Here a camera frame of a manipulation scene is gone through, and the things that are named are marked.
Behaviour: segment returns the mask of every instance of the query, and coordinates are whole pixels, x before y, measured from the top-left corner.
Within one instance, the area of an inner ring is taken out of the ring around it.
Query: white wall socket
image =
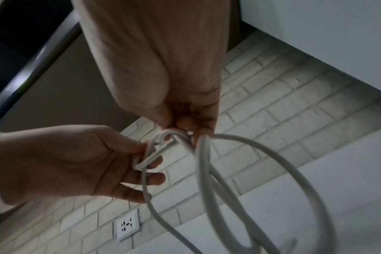
[[[133,235],[140,230],[139,210],[134,209],[124,217],[115,221],[116,223],[116,237],[118,241]]]

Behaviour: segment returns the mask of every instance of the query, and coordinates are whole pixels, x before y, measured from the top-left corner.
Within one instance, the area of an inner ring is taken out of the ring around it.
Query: cable loop
[[[168,136],[172,138],[172,141],[165,141]],[[315,250],[312,253],[335,253],[335,230],[326,206],[324,205],[319,194],[308,182],[308,180],[290,162],[285,160],[279,153],[275,152],[274,150],[250,139],[225,134],[214,134],[212,138],[237,141],[243,144],[247,144],[266,153],[268,156],[278,162],[282,167],[284,167],[284,169],[301,187],[306,197],[308,198],[313,212],[315,213],[318,227],[318,239]],[[231,191],[231,188],[225,182],[223,177],[218,173],[218,171],[211,165],[210,137],[207,135],[200,137],[196,149],[192,146],[190,139],[191,136],[188,135],[185,131],[179,129],[163,130],[154,135],[153,138],[149,141],[143,161],[139,163],[138,159],[134,160],[133,162],[133,168],[142,171],[143,196],[147,207],[150,210],[150,213],[153,215],[156,221],[160,223],[165,229],[167,229],[167,231],[170,232],[174,237],[186,245],[193,253],[202,254],[202,252],[200,252],[190,241],[188,241],[188,239],[183,237],[170,224],[168,224],[160,217],[158,212],[155,210],[147,191],[147,166],[156,158],[161,156],[165,151],[177,145],[181,145],[195,157],[195,172],[198,179],[199,191],[206,210],[206,214],[217,236],[230,253],[256,254],[260,253],[261,249],[263,248],[268,254],[291,254],[297,244],[297,240],[293,238],[277,248],[262,231],[262,229],[243,209],[236,195]],[[161,145],[162,147],[155,153],[151,154],[154,146],[157,144]],[[214,193],[216,193],[243,222],[252,243],[251,247],[243,246],[232,235],[221,214]]]

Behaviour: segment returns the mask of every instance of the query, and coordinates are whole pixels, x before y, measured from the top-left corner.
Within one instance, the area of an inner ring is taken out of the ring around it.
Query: hand
[[[162,128],[213,134],[229,0],[73,0],[121,108]]]
[[[40,196],[109,196],[144,203],[143,194],[120,184],[141,184],[132,159],[146,143],[107,126],[58,126],[0,133],[0,195],[9,205]],[[158,158],[151,168],[161,164]],[[148,185],[160,185],[163,173],[150,173]]]

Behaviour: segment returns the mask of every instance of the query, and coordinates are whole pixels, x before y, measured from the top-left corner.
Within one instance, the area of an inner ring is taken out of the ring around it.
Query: white brick wall
[[[259,31],[227,54],[221,78],[216,133],[255,139],[296,167],[381,129],[380,91]],[[122,134],[146,141],[158,130],[141,117]],[[236,142],[213,140],[211,157],[237,196],[285,174],[264,153]],[[157,211],[176,227],[205,210],[192,156],[177,146],[163,158],[150,171],[166,174],[167,181],[148,189]],[[114,221],[135,208],[141,231],[116,242]],[[0,225],[0,254],[123,254],[163,233],[145,204],[47,198],[29,202]]]

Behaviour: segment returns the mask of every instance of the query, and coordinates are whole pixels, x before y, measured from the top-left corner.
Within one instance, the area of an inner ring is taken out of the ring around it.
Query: electrical outlet
[[[122,241],[140,230],[139,210],[134,209],[124,217],[116,220],[115,223],[116,237],[118,241]]]

